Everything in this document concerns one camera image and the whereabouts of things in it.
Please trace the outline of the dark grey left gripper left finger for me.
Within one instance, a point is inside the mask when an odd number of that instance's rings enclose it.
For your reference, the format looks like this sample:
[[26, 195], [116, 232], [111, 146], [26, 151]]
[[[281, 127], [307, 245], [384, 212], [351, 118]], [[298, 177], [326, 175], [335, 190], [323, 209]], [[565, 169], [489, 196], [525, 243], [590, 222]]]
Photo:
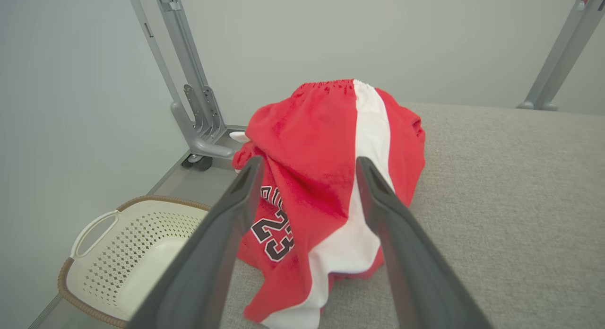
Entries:
[[130, 329], [217, 329], [242, 237], [260, 200], [264, 160], [249, 159], [128, 323]]

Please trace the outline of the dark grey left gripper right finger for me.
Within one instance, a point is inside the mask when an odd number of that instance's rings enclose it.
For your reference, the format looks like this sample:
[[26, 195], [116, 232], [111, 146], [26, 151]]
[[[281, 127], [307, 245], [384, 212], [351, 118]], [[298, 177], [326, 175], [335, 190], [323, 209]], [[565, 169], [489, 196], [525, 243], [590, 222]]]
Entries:
[[357, 158], [356, 178], [366, 224], [380, 239], [399, 327], [492, 328], [371, 159]]

